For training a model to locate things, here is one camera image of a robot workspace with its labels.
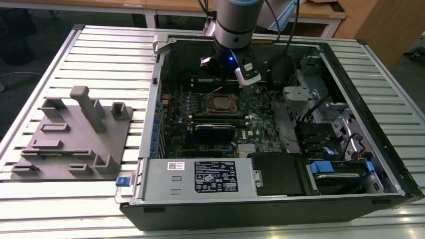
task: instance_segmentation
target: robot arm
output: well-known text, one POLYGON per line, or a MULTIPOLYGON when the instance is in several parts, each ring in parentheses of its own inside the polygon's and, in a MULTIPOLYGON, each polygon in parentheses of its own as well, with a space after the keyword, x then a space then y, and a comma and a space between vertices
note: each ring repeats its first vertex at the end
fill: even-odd
POLYGON ((264 0, 216 1, 213 54, 201 59, 201 68, 217 77, 234 73, 241 86, 261 80, 250 50, 250 39, 264 0))

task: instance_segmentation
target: white table leg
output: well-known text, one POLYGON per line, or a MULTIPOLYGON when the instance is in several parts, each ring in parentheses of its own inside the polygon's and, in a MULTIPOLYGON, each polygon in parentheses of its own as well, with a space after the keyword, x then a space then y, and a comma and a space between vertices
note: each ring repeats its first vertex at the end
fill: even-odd
POLYGON ((156 24, 156 11, 152 9, 144 9, 144 14, 145 14, 145 18, 146 18, 146 27, 148 28, 157 28, 157 24, 156 24))
POLYGON ((341 24, 341 21, 340 19, 333 19, 330 20, 329 24, 326 25, 325 27, 325 30, 324 32, 321 33, 321 38, 332 38, 337 29, 338 29, 338 26, 341 24))

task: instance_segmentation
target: power supply label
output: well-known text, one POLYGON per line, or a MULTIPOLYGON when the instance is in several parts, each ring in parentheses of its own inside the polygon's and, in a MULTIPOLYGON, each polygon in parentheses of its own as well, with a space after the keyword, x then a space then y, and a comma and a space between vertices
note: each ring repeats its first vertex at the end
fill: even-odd
POLYGON ((234 161, 194 162, 194 190, 198 193, 237 192, 234 161))

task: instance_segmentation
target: cpu socket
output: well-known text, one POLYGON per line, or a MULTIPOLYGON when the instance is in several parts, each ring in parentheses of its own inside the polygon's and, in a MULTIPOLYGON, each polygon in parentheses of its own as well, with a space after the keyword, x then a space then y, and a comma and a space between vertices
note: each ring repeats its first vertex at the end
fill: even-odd
POLYGON ((237 97, 233 94, 210 94, 206 96, 206 112, 210 115, 236 115, 237 97))

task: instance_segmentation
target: metal slatted table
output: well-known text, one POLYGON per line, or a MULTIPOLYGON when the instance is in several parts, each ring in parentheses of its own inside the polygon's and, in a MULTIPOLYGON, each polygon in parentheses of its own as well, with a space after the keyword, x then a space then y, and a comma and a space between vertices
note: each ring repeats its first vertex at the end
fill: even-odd
MULTIPOLYGON (((121 172, 136 170, 146 96, 153 70, 152 41, 157 33, 201 35, 200 31, 85 26, 72 30, 16 121, 0 143, 0 234, 5 238, 230 237, 230 238, 380 238, 420 239, 425 235, 425 200, 394 210, 377 211, 348 223, 141 232, 114 202, 114 182, 7 182, 43 112, 45 97, 65 97, 73 85, 87 85, 101 104, 132 106, 130 129, 121 172)), ((256 38, 274 39, 273 35, 256 38)), ((326 42, 342 63, 401 159, 425 192, 425 117, 368 45, 356 40, 294 37, 326 42)), ((130 197, 132 188, 121 191, 130 197)))

